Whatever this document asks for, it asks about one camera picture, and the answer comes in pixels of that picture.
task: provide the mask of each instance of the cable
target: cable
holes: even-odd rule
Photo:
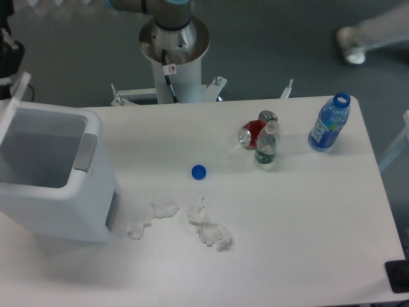
[[[409,299],[405,300],[405,301],[401,301],[399,304],[397,304],[395,307],[402,307],[403,305],[405,305],[407,302],[409,302]]]
[[[31,84],[28,84],[28,87],[31,88],[31,102],[33,102],[35,97],[35,90]]]
[[[162,66],[166,66],[166,50],[162,49]],[[176,94],[174,92],[173,86],[171,84],[171,78],[169,78],[168,75],[165,75],[165,80],[166,80],[166,84],[168,85],[170,91],[171,91],[171,95],[173,98],[173,103],[174,104],[178,104],[179,100],[176,98]]]

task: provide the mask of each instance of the blue bottle cap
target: blue bottle cap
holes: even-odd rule
[[[192,168],[192,176],[193,178],[195,178],[196,180],[202,180],[205,178],[206,176],[206,168],[203,165],[195,165]]]
[[[340,91],[334,96],[334,105],[340,109],[348,107],[351,103],[350,94]]]

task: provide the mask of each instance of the table leg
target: table leg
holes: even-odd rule
[[[403,150],[408,146],[408,129],[405,127],[392,143],[383,152],[380,162],[378,163],[379,172],[383,171],[389,166],[390,163],[400,155]]]

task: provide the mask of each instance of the bottle label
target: bottle label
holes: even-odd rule
[[[323,123],[321,118],[318,118],[309,134],[310,142],[317,147],[330,147],[334,144],[341,129],[336,129],[335,125],[331,122]]]
[[[256,150],[256,160],[259,163],[262,163],[262,164],[271,163],[273,162],[274,157],[275,157],[275,153],[272,155],[267,155],[264,152],[260,152],[259,150]]]

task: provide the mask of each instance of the white shoe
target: white shoe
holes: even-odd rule
[[[366,60],[366,50],[358,47],[353,41],[355,32],[354,27],[340,28],[335,31],[335,39],[345,62],[349,65],[359,66],[364,64]]]

